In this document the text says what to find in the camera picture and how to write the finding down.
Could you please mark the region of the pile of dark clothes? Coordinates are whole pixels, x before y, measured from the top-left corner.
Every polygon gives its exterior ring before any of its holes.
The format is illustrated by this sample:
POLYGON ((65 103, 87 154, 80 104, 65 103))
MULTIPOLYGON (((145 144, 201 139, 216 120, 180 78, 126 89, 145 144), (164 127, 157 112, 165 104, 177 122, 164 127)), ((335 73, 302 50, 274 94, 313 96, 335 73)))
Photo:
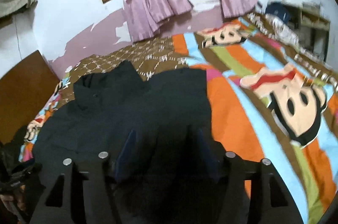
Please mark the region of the pile of dark clothes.
POLYGON ((1 203, 18 223, 30 222, 45 189, 38 177, 41 166, 34 159, 19 160, 26 130, 23 125, 11 141, 1 144, 1 203))

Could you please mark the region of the blue bag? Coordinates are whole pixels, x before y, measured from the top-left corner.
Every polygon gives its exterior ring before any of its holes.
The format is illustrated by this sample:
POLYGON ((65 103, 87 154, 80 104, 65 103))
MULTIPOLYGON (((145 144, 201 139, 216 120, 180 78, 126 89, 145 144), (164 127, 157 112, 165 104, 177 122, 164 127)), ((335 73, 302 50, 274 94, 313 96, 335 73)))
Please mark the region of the blue bag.
POLYGON ((278 17, 283 23, 288 23, 291 19, 290 12, 280 2, 272 2, 265 9, 266 14, 278 17))

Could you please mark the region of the black shirt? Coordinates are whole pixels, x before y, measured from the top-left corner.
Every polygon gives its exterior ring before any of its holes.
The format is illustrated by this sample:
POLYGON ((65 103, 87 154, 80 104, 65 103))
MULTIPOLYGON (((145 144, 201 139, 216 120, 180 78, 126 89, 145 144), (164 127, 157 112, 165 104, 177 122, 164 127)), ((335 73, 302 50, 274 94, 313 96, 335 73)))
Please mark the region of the black shirt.
POLYGON ((204 70, 181 68, 144 81, 123 61, 107 73, 82 76, 75 98, 43 125, 34 158, 48 148, 111 151, 136 131, 138 141, 114 198, 121 223, 184 223, 203 218, 209 180, 196 133, 211 127, 204 70))

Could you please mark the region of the wooden shelf desk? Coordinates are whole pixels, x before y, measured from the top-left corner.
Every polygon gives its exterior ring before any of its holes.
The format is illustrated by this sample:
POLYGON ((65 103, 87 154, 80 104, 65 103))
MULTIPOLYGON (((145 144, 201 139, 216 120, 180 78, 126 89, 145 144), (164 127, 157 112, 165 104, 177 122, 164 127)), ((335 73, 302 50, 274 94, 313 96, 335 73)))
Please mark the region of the wooden shelf desk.
POLYGON ((326 62, 331 22, 318 11, 304 5, 293 5, 282 1, 290 19, 286 23, 299 37, 299 46, 326 62))

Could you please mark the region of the wooden headboard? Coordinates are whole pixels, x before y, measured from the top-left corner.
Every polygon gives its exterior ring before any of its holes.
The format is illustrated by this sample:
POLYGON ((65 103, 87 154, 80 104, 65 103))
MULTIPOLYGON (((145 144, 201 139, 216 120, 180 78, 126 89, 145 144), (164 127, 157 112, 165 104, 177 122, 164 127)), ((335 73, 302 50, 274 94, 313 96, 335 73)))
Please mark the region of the wooden headboard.
POLYGON ((60 79, 37 50, 1 78, 1 143, 29 124, 55 91, 60 79))

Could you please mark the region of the colourful cartoon bedspread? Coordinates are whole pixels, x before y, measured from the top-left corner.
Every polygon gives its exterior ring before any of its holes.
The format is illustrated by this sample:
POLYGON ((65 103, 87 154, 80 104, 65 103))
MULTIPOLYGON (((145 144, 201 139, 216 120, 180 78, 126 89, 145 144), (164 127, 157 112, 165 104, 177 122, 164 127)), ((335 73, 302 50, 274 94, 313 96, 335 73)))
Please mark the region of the colourful cartoon bedspread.
POLYGON ((318 223, 337 193, 337 74, 278 35, 268 15, 250 13, 221 27, 136 42, 70 66, 30 122, 21 162, 32 158, 41 127, 73 100, 83 75, 124 60, 140 77, 183 67, 206 71, 214 139, 246 160, 269 158, 305 223, 318 223))

